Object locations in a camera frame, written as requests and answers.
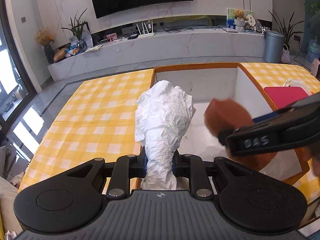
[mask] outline marble tv cabinet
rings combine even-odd
[[[48,69],[53,80],[58,81],[105,68],[149,61],[162,61],[160,65],[163,65],[163,60],[170,59],[263,57],[264,42],[260,33],[227,33],[222,29],[159,32],[148,38],[108,42],[99,50],[66,58]]]

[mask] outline cable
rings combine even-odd
[[[298,53],[297,56],[299,56],[301,52],[302,52],[302,53],[307,53],[307,52],[303,52],[303,51],[302,51],[302,44],[301,44],[300,41],[299,41],[299,49],[300,49],[300,51],[299,51],[299,53]],[[304,66],[304,67],[305,67],[306,69],[308,69],[309,71],[311,71],[308,67],[306,67],[305,65],[303,65],[302,63],[300,63],[300,62],[298,62],[298,61],[296,60],[297,56],[295,56],[293,60],[294,60],[295,62],[299,63],[300,65]]]
[[[179,33],[187,30],[193,31],[193,28],[190,26],[167,27],[167,30],[163,27],[163,25],[161,25],[161,27],[166,33]]]

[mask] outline crosshair logo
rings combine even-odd
[[[156,196],[159,197],[159,198],[163,198],[163,197],[165,197],[166,195],[161,192],[161,193],[158,193]]]

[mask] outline marble floor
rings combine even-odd
[[[305,59],[304,55],[298,56],[296,61],[293,60],[294,56],[291,58],[291,64],[304,66],[306,69],[310,68],[311,63]],[[11,155],[7,157],[3,177],[10,181],[14,176],[26,170],[52,122],[82,82],[115,73],[156,66],[207,62],[263,62],[263,59],[259,57],[177,58],[113,67],[58,82],[52,81],[32,99],[6,134],[9,139],[6,144],[11,150]]]

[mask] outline yellow checkered tablecloth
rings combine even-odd
[[[320,91],[320,82],[305,68],[296,65],[268,64],[268,63],[241,63],[246,70],[263,87],[279,87],[288,79],[302,79],[313,93]],[[319,178],[313,175],[312,169],[308,171],[294,186],[298,188],[311,203],[320,197]]]
[[[83,82],[42,140],[20,190],[96,157],[114,162],[138,155],[136,101],[150,88],[153,74],[149,69]]]

